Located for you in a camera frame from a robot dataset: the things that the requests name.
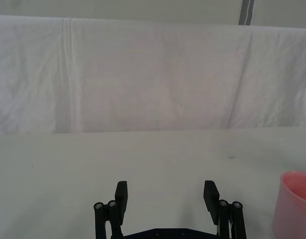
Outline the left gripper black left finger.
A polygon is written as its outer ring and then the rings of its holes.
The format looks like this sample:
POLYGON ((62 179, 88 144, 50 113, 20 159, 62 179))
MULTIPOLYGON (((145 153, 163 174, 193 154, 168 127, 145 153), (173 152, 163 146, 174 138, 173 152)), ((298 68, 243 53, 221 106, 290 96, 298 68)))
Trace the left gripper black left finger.
POLYGON ((115 191, 115 199, 107 204, 97 202, 94 204, 95 213, 95 238, 106 239, 106 222, 111 225, 111 238, 123 239, 121 225, 123 224, 124 214, 128 201, 127 181, 120 181, 115 191))

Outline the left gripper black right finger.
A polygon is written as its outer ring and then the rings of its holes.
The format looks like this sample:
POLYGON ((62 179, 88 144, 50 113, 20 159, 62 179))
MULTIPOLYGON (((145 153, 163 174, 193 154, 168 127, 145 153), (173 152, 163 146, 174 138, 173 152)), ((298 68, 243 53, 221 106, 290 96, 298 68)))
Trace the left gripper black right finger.
POLYGON ((219 239, 246 239, 246 229, 243 216, 243 205, 220 199, 220 194, 214 181, 204 182, 204 201, 213 223, 217 226, 219 239))

